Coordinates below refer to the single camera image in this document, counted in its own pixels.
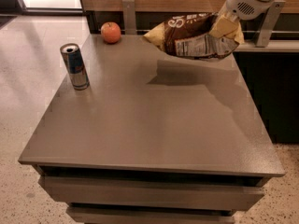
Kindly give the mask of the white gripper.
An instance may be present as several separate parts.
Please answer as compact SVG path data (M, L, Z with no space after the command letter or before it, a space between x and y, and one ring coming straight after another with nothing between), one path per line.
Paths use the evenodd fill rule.
M228 12L221 13L213 23L209 34L222 38L234 39L239 31L240 20L252 20L264 13L272 0L226 0Z

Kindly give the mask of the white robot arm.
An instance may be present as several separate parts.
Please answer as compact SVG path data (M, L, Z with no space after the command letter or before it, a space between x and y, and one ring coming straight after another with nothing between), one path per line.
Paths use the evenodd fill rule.
M244 36L240 21L252 20L264 13L274 0L226 0L209 34L216 38L226 37L242 44Z

